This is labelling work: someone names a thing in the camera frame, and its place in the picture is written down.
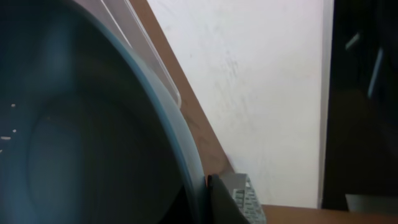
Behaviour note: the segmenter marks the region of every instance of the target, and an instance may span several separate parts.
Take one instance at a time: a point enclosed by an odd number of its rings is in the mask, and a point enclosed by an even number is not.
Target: wooden table
[[[263,205],[267,224],[285,223],[322,223],[322,224],[385,224],[398,223],[398,217],[349,213],[334,210],[295,208],[285,206]]]

